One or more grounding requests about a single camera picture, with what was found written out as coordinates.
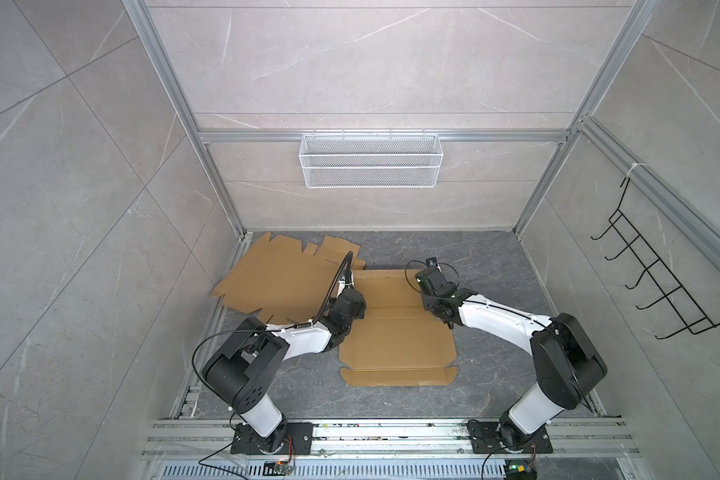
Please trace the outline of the brown cardboard box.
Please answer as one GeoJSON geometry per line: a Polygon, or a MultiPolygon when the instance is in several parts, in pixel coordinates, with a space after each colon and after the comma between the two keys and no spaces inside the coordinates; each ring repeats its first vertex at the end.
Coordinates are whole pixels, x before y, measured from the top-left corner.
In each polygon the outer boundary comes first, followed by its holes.
{"type": "Polygon", "coordinates": [[[343,380],[355,387],[444,386],[458,374],[452,331],[423,308],[402,270],[360,270],[366,301],[339,346],[343,380]]]}

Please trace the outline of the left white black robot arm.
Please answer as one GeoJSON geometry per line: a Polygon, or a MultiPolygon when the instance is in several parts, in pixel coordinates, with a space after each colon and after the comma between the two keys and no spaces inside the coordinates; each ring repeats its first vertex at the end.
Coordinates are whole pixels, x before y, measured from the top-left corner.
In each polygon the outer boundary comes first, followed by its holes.
{"type": "Polygon", "coordinates": [[[300,325],[267,326],[255,317],[243,321],[206,361],[200,378],[262,439],[277,438],[286,420],[268,390],[281,364],[340,345],[366,310],[363,295],[346,288],[329,299],[317,318],[300,325]]]}

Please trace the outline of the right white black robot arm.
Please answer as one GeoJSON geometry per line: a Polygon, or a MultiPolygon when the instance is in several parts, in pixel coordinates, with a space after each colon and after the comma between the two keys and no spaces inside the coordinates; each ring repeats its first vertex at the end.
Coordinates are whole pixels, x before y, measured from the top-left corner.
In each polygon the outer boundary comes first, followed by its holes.
{"type": "Polygon", "coordinates": [[[532,357],[535,383],[502,414],[497,426],[504,445],[528,442],[562,411],[585,403],[607,375],[605,361],[574,316],[537,315],[500,304],[449,280],[434,257],[422,264],[412,287],[425,310],[449,327],[486,332],[532,357]]]}

